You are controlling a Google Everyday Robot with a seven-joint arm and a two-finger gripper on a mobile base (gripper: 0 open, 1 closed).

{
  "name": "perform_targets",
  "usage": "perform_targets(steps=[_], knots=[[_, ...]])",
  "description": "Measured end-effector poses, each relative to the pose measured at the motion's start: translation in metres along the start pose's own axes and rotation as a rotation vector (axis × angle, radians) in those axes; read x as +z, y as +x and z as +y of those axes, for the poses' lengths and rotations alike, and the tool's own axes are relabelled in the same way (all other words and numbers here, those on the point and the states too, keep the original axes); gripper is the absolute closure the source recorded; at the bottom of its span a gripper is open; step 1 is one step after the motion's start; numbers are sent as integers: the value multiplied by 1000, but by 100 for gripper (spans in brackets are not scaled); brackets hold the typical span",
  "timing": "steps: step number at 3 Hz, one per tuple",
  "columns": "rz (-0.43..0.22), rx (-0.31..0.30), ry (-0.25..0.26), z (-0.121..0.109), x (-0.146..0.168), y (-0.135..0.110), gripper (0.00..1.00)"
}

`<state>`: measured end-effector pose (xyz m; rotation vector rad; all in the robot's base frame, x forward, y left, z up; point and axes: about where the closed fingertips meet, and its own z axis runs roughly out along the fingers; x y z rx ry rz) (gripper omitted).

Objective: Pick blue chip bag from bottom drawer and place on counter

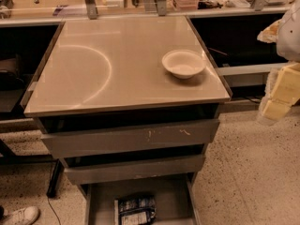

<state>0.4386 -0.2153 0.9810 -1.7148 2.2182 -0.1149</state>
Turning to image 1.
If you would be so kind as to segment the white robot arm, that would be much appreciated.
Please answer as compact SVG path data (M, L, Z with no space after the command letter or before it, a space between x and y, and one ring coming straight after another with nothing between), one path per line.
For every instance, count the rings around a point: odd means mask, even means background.
M295 0L283 17L261 31L257 39L275 42L277 54L288 61L286 66L269 72L259 106L257 121L271 126L300 99L300 0Z

